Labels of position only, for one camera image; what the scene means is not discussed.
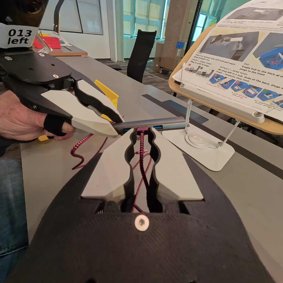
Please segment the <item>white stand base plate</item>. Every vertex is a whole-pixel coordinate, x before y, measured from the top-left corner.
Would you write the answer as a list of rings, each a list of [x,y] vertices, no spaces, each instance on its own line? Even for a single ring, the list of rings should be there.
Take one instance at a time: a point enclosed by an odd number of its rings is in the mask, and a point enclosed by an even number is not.
[[[223,142],[192,124],[185,129],[167,130],[162,134],[180,150],[214,172],[220,171],[235,153],[234,148],[226,143],[227,138]]]

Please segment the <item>person's legs in jeans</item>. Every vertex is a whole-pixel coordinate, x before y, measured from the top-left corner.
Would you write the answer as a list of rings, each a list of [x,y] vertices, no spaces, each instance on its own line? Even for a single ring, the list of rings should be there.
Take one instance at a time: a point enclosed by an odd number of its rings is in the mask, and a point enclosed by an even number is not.
[[[22,162],[1,160],[0,172],[0,280],[11,272],[29,246]]]

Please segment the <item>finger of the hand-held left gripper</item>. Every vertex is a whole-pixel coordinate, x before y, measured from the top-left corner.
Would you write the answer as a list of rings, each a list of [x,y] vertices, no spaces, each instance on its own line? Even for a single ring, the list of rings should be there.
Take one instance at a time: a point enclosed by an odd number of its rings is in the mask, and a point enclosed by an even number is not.
[[[115,123],[124,121],[114,104],[93,82],[90,84],[85,80],[75,81],[73,89],[75,96],[84,106],[92,106]]]
[[[72,126],[88,133],[115,138],[118,133],[111,123],[93,111],[83,106],[79,100],[68,91],[49,90],[41,94],[72,116]]]

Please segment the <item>red desk tray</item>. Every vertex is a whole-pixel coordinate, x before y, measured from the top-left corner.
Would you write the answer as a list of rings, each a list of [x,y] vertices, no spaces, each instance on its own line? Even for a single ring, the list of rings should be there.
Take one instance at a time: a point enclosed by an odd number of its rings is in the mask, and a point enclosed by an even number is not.
[[[41,37],[44,42],[52,49],[61,49],[60,41],[57,37]],[[43,48],[43,45],[37,40],[33,44],[36,48]]]

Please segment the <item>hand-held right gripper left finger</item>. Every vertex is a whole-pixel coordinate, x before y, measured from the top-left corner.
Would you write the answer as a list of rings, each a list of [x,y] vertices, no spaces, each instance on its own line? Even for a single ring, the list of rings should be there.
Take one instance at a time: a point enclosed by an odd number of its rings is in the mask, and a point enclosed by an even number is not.
[[[137,129],[130,129],[106,148],[98,159],[81,197],[120,204],[121,212],[131,212],[134,202],[133,159]]]

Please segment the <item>printed instruction sheet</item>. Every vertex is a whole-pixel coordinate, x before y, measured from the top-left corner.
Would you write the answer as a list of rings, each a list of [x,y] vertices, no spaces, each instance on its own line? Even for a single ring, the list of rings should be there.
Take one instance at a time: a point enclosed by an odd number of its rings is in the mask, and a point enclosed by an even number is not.
[[[179,90],[258,122],[282,123],[282,1],[249,1],[221,19],[172,78]]]

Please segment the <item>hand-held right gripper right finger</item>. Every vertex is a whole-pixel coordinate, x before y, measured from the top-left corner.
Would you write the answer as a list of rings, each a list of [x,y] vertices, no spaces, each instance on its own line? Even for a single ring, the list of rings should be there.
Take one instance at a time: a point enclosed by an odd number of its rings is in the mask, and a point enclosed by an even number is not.
[[[203,201],[204,197],[186,158],[156,129],[148,130],[150,157],[154,164],[147,189],[147,207],[151,213],[163,212],[163,205],[176,201]]]

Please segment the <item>grey usb hub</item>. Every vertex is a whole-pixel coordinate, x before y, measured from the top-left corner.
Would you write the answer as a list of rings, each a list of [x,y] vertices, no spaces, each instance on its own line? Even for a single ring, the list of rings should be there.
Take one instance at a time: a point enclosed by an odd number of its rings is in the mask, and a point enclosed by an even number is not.
[[[160,118],[160,119],[149,119],[141,121],[130,121],[130,122],[120,122],[113,123],[112,126],[116,132],[120,135],[123,135],[129,129],[132,128],[154,128],[158,131],[164,130],[176,130],[184,129],[187,125],[184,117],[171,117],[171,118]]]

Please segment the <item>person's left hand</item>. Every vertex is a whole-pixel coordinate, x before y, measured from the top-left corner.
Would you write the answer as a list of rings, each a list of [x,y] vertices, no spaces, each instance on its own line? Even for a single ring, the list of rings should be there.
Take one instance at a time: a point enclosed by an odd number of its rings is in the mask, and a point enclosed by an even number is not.
[[[54,140],[69,139],[75,128],[64,122],[62,132],[65,136],[56,136],[43,128],[46,114],[28,109],[10,90],[0,96],[0,136],[8,140],[30,141],[40,136],[53,136]]]

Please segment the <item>black office chair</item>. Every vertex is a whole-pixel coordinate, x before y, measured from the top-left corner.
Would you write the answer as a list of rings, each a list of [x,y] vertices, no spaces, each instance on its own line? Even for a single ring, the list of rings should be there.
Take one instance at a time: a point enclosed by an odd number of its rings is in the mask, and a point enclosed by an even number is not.
[[[127,76],[142,83],[144,71],[154,46],[157,31],[138,30],[127,66]]]

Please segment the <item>yellow plastic bin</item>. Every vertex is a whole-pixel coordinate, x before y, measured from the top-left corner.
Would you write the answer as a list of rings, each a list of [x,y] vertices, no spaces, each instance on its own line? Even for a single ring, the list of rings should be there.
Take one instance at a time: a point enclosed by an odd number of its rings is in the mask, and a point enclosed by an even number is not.
[[[98,87],[99,89],[110,99],[110,101],[114,104],[115,108],[117,109],[117,100],[118,100],[118,95],[116,95],[112,90],[110,90],[108,87],[104,86],[102,83],[100,83],[98,80],[95,81],[96,83],[98,83]],[[112,121],[109,117],[107,117],[104,114],[101,114],[100,112],[98,112],[96,109],[94,109],[92,106],[85,106],[87,108],[92,109],[93,111],[96,112],[96,114],[98,114],[100,117],[107,119],[109,122]]]

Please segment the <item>wooden desk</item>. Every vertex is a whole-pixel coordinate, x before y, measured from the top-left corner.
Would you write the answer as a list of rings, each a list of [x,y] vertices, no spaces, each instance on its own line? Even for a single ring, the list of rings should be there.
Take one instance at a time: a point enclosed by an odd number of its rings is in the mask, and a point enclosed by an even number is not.
[[[69,44],[61,44],[61,49],[52,49],[50,48],[41,37],[50,37],[48,34],[39,34],[36,36],[36,39],[43,45],[43,48],[36,48],[32,46],[33,51],[38,53],[49,54],[52,56],[88,56],[88,53],[80,48],[71,46]]]

